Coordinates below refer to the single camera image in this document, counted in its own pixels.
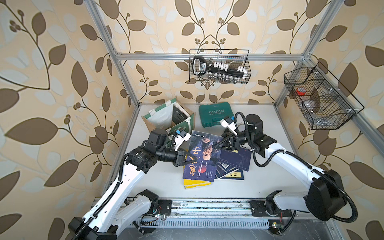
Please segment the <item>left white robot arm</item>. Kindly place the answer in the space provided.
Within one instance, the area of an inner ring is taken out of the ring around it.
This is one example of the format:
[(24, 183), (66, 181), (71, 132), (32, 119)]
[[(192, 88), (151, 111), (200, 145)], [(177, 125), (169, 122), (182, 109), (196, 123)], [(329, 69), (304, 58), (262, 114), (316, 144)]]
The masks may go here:
[(126, 207), (135, 185), (158, 161), (172, 163), (175, 167), (185, 166), (197, 160), (180, 146), (191, 134), (184, 130), (168, 133), (154, 129), (149, 138), (125, 154), (119, 166), (116, 179), (100, 200), (82, 217), (75, 217), (69, 223), (74, 240), (116, 240), (129, 226), (144, 215), (158, 211), (158, 195), (149, 190), (139, 193)]

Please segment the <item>tan book black cover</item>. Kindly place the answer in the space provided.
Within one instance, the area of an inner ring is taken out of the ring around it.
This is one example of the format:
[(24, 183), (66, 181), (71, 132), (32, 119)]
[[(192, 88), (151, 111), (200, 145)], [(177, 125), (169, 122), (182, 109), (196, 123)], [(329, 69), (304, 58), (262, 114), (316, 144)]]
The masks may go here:
[(172, 122), (177, 125), (184, 122), (191, 115), (179, 104), (173, 104)]

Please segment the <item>yellow cartoon book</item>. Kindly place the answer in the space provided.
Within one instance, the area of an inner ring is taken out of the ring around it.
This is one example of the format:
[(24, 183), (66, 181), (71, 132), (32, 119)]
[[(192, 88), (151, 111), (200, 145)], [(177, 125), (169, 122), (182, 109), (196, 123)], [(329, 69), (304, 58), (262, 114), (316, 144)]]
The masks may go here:
[(212, 182), (200, 181), (200, 180), (183, 179), (183, 181), (184, 181), (184, 188), (185, 189), (205, 187), (205, 186), (210, 186), (212, 184)]

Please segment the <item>dark purple illustrated book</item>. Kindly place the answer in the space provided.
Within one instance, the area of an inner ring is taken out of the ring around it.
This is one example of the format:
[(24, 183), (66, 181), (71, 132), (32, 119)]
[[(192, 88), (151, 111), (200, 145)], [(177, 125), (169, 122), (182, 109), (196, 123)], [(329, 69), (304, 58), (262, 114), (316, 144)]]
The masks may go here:
[(189, 152), (198, 161), (184, 167), (183, 179), (214, 182), (221, 150), (214, 149), (213, 144), (222, 139), (221, 136), (192, 131)]

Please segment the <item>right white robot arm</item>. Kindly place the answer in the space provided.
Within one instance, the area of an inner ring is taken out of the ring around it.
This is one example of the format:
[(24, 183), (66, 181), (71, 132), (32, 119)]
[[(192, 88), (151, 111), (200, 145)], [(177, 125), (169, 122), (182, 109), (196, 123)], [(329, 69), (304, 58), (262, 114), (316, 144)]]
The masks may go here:
[(235, 151), (247, 144), (259, 168), (275, 163), (299, 180), (305, 192), (286, 193), (276, 190), (265, 198), (265, 212), (275, 216), (278, 212), (311, 213), (321, 221), (334, 219), (353, 223), (358, 218), (358, 209), (344, 189), (341, 176), (333, 170), (325, 171), (296, 154), (288, 151), (274, 138), (264, 134), (263, 121), (258, 115), (245, 116), (241, 112), (220, 120), (225, 128), (224, 139), (215, 148)]

